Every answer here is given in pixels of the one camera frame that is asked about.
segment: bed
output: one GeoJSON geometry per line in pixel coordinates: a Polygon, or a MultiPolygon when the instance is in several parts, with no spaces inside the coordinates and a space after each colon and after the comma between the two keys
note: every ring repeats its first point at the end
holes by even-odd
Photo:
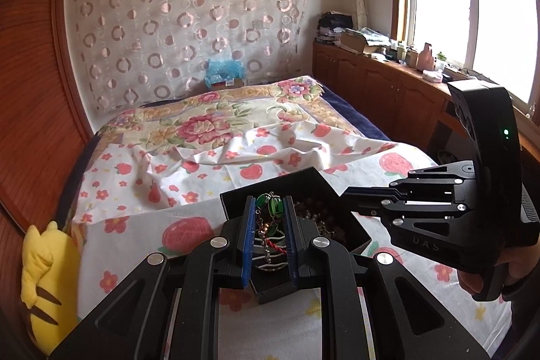
{"type": "MultiPolygon", "coordinates": [[[[184,231],[192,240],[218,233],[226,220],[219,200],[224,191],[315,167],[341,194],[350,185],[387,186],[434,162],[415,147],[391,142],[347,102],[303,76],[126,110],[102,128],[77,172],[85,165],[80,186],[72,184],[63,197],[77,191],[69,227],[82,253],[80,319],[146,255],[174,255],[167,241],[179,221],[204,219],[204,227],[184,231]]],[[[393,248],[378,219],[357,219],[373,239],[365,255],[390,252],[488,353],[495,352],[510,325],[509,304],[474,302],[455,270],[393,248]]],[[[320,316],[319,290],[258,305],[249,289],[222,289],[219,358],[319,360],[320,316]]]]}

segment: red string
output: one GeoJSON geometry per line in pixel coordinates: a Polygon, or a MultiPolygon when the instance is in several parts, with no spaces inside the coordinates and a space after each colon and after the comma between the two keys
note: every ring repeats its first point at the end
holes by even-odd
{"type": "Polygon", "coordinates": [[[278,252],[282,254],[286,254],[287,251],[285,249],[282,249],[280,247],[277,247],[271,240],[266,239],[266,244],[268,244],[272,249],[277,250],[278,252]]]}

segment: plush toy arm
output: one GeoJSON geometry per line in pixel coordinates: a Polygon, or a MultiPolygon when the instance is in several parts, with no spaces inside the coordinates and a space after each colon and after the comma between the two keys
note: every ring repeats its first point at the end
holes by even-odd
{"type": "Polygon", "coordinates": [[[28,309],[31,309],[37,301],[36,284],[49,271],[53,263],[51,250],[43,242],[34,225],[26,231],[22,257],[21,301],[28,309]]]}

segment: blue gripper pad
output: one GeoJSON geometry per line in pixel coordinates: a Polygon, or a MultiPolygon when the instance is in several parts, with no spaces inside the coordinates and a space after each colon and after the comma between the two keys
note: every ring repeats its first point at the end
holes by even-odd
{"type": "Polygon", "coordinates": [[[285,229],[285,241],[287,243],[287,262],[289,265],[289,276],[293,285],[298,285],[298,251],[296,249],[296,241],[294,240],[293,221],[291,215],[296,215],[293,211],[289,212],[288,203],[283,201],[283,227],[285,229]]]}
{"type": "Polygon", "coordinates": [[[251,276],[253,260],[253,244],[255,242],[255,197],[251,200],[249,217],[247,219],[246,235],[244,236],[244,250],[242,252],[242,286],[247,287],[251,276]]]}

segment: window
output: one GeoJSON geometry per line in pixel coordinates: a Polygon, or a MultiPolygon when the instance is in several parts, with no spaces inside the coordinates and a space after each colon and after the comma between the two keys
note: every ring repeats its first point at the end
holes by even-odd
{"type": "Polygon", "coordinates": [[[506,87],[525,113],[534,105],[537,0],[409,0],[407,41],[506,87]]]}

